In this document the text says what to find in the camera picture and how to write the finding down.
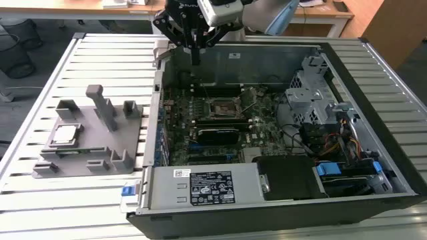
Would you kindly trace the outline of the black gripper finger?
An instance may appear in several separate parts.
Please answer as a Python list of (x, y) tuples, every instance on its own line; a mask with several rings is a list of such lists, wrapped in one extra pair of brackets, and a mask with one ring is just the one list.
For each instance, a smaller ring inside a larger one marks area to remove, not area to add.
[[(182, 25), (188, 23), (185, 18), (186, 16), (181, 14), (179, 19)], [(165, 10), (158, 13), (151, 23), (177, 47), (185, 47), (189, 50), (190, 65), (196, 66), (196, 42), (189, 27), (184, 26), (182, 31), (173, 31), (170, 28), (169, 15)]]
[(201, 49), (210, 48), (220, 41), (228, 32), (233, 30), (234, 24), (225, 23), (213, 30), (209, 30), (202, 14), (197, 15), (196, 34), (194, 34), (194, 65), (200, 65)]

